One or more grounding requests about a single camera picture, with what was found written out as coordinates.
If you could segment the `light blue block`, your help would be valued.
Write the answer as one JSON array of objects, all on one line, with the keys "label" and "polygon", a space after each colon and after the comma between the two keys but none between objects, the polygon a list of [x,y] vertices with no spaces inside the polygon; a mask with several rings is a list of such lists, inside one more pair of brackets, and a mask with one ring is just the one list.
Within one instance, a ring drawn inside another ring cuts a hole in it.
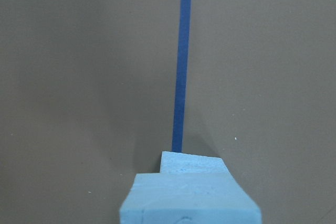
[{"label": "light blue block", "polygon": [[164,151],[161,155],[160,173],[229,173],[224,161],[219,157]]},{"label": "light blue block", "polygon": [[137,174],[120,223],[261,223],[257,204],[228,173]]}]

